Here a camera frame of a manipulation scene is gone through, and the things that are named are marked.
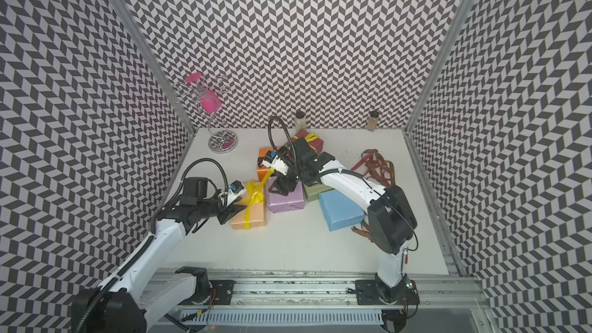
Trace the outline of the brown ribbon of purple box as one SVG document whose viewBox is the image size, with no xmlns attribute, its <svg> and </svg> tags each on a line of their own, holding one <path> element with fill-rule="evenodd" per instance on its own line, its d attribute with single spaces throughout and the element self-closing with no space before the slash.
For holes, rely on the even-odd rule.
<svg viewBox="0 0 592 333">
<path fill-rule="evenodd" d="M 365 222 L 362 222 L 359 228 L 351 227 L 351 231 L 359 236 L 362 236 L 362 237 L 368 239 L 372 243 L 374 242 L 374 240 L 372 239 L 372 236 L 370 234 L 369 228 Z"/>
</svg>

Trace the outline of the blue gift box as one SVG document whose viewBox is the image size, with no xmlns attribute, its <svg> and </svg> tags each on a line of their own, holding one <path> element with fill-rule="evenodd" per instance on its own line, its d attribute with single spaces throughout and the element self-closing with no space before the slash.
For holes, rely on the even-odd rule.
<svg viewBox="0 0 592 333">
<path fill-rule="evenodd" d="M 319 203 L 330 231 L 354 227 L 364 220 L 365 211 L 339 191 L 319 194 Z"/>
</svg>

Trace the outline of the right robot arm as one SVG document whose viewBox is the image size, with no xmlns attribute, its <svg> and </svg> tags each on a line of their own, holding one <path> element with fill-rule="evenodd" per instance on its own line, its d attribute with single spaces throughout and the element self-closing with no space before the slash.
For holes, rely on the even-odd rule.
<svg viewBox="0 0 592 333">
<path fill-rule="evenodd" d="M 261 164 L 276 172 L 276 187 L 282 195 L 293 192 L 297 183 L 323 183 L 360 206 L 370 240 L 382 251 L 370 302 L 410 302 L 415 290 L 405 267 L 409 242 L 416 239 L 417 221 L 400 187 L 371 183 L 362 174 L 346 169 L 333 155 L 317 154 L 303 138 L 272 149 Z"/>
</svg>

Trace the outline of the green gift box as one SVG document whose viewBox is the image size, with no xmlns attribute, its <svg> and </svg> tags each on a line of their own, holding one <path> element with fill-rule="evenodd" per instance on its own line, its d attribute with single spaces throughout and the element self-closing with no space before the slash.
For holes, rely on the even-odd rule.
<svg viewBox="0 0 592 333">
<path fill-rule="evenodd" d="M 304 185 L 305 199 L 308 203 L 319 200 L 320 194 L 328 191 L 333 191 L 333 188 L 323 183 L 316 183 L 313 185 Z"/>
</svg>

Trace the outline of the peach gift box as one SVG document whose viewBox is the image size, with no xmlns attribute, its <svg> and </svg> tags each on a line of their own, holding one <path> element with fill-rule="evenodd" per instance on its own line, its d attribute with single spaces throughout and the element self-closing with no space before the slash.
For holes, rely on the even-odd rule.
<svg viewBox="0 0 592 333">
<path fill-rule="evenodd" d="M 255 191 L 238 203 L 246 208 L 231 219 L 230 224 L 234 230 L 250 230 L 267 225 L 265 196 L 262 192 Z"/>
</svg>

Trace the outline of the purple gift box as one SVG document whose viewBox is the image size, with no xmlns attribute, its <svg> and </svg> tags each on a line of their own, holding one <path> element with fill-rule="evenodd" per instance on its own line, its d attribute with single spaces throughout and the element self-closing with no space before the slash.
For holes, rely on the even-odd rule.
<svg viewBox="0 0 592 333">
<path fill-rule="evenodd" d="M 295 190 L 284 196 L 279 193 L 275 182 L 276 177 L 271 177 L 265 183 L 265 206 L 271 213 L 277 214 L 305 208 L 305 193 L 302 183 L 297 183 Z"/>
</svg>

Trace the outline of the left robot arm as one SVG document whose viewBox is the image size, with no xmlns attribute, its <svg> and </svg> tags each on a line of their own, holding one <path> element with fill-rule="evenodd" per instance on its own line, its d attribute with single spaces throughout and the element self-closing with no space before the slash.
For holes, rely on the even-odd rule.
<svg viewBox="0 0 592 333">
<path fill-rule="evenodd" d="M 160 289 L 145 288 L 169 253 L 211 218 L 221 224 L 246 207 L 247 190 L 236 180 L 224 190 L 208 194 L 211 180 L 183 180 L 172 200 L 154 217 L 140 246 L 95 288 L 83 289 L 72 301 L 74 332 L 146 332 L 181 302 L 209 305 L 215 290 L 205 268 L 182 267 Z"/>
</svg>

